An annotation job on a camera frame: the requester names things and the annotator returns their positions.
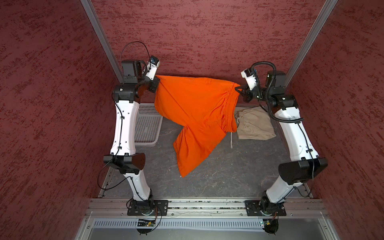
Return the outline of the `beige drawstring shorts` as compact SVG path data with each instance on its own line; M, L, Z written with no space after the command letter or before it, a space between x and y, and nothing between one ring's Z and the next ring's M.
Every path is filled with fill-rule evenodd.
M243 109L235 116L239 140L267 141L276 137L271 119L261 107Z

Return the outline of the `orange shorts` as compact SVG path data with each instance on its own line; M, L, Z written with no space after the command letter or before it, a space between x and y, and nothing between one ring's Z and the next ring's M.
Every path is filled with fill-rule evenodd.
M237 131L234 82L211 78L159 76L155 107L182 126L173 143L181 177L198 167L223 140Z

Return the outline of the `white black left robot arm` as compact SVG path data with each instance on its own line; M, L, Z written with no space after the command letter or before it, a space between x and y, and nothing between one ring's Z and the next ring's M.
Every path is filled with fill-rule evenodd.
M157 214L152 190L148 186L144 166L146 156L136 152L135 128L141 97L145 91L155 91L159 79L156 71L158 58L149 55L147 61L123 60L123 82L112 93L116 108L115 136L110 153L104 156L104 166L113 168L129 183L133 196L128 212L142 216Z

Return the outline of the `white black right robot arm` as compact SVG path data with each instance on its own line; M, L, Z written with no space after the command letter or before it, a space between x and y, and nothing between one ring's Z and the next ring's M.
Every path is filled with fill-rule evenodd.
M265 102L265 110L270 119L276 121L285 137L290 154L290 162L280 164L279 177L267 189L261 199L249 202L246 207L257 216L284 214L286 198L328 166L326 158L321 158L304 127L299 104L285 86L286 75L267 61L256 62L241 73L246 85L235 90L245 102L258 100Z

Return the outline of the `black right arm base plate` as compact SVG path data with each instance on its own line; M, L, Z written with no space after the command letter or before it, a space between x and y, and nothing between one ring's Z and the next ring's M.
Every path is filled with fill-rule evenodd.
M247 200L244 203L247 216L249 217L285 217L287 215L283 203L274 204L268 200Z

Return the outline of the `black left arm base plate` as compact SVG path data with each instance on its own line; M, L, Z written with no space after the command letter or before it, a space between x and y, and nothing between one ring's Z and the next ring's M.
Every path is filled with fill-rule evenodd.
M168 200L132 200L128 205L128 216L166 216L168 212Z

